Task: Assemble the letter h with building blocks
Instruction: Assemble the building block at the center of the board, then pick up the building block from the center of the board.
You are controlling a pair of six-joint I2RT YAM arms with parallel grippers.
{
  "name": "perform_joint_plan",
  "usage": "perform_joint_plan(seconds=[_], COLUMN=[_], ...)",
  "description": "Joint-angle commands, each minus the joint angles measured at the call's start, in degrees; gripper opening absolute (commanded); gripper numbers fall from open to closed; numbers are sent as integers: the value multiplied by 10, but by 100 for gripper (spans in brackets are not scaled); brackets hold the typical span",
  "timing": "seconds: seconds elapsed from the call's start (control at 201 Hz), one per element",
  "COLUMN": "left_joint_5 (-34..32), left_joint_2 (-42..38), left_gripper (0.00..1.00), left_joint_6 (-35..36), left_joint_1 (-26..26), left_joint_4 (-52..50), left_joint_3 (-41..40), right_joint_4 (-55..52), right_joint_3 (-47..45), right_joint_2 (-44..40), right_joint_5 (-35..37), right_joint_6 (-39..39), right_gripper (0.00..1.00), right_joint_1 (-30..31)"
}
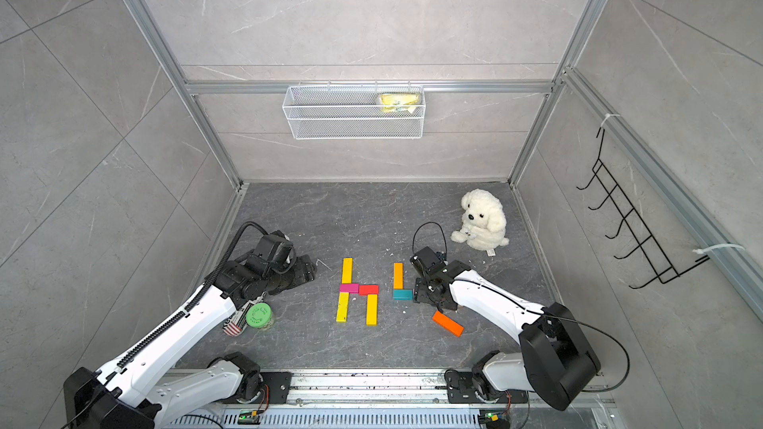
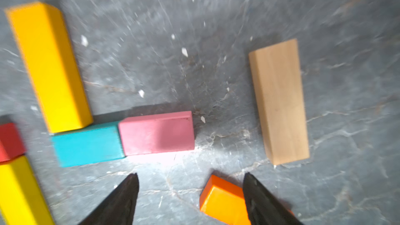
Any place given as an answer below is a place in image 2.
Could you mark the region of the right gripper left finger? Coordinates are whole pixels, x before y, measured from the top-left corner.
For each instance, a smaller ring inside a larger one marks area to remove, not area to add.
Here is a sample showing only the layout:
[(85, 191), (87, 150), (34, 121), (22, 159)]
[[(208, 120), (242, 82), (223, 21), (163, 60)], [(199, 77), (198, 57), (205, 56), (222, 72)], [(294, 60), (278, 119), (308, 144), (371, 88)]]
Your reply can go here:
[(139, 193), (137, 174), (129, 174), (81, 225), (131, 225)]

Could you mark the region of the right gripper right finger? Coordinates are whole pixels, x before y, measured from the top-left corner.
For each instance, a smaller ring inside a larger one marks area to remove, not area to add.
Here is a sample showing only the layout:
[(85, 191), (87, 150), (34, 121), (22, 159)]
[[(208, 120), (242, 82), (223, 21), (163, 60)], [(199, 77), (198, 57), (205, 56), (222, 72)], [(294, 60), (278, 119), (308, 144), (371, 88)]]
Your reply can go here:
[(251, 173), (244, 175), (243, 194), (252, 225), (302, 224)]

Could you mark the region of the teal block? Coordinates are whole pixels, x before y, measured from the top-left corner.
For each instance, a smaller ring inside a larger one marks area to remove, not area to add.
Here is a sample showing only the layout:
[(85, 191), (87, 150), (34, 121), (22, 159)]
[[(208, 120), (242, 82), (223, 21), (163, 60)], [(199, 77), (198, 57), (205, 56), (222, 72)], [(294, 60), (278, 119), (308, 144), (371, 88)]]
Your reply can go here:
[(52, 136), (52, 142), (61, 167), (125, 158), (117, 121), (63, 132)]

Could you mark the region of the pink block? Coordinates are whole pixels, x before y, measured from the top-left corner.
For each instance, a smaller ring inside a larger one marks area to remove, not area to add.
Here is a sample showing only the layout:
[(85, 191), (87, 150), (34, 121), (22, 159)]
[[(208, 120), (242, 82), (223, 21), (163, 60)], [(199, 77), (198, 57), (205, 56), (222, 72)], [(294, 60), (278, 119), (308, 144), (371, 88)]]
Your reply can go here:
[(191, 111), (136, 116), (118, 124), (127, 156), (190, 151), (195, 147)]

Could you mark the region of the yellow block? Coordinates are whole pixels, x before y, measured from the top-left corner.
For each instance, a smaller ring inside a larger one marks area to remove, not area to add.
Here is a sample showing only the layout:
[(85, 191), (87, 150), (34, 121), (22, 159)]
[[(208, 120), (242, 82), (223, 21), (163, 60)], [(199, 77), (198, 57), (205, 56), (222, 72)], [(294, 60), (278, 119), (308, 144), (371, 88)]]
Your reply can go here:
[(53, 225), (28, 158), (1, 163), (1, 214), (7, 225)]

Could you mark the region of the red block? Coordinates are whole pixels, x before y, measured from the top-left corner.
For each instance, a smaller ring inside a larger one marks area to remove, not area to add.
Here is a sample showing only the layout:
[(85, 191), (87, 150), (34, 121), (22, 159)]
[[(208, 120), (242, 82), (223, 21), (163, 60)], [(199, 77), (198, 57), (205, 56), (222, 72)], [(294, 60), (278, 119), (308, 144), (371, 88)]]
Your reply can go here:
[(1, 125), (1, 163), (13, 160), (26, 152), (23, 140), (13, 123)]

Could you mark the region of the natural wood block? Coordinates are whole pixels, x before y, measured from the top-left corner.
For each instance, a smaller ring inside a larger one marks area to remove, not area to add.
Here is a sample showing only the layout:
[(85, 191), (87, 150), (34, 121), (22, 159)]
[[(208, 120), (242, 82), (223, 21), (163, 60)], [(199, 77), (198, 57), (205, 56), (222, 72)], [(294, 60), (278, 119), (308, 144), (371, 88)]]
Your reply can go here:
[(297, 39), (249, 53), (260, 126), (273, 165), (310, 157)]

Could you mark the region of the amber orange block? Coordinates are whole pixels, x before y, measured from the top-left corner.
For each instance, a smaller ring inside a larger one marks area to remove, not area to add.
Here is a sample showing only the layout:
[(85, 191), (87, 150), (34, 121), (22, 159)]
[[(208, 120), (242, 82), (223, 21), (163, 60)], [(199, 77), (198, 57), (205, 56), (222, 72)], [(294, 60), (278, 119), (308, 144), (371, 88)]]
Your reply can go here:
[(50, 133), (93, 123), (61, 11), (33, 2), (5, 10)]

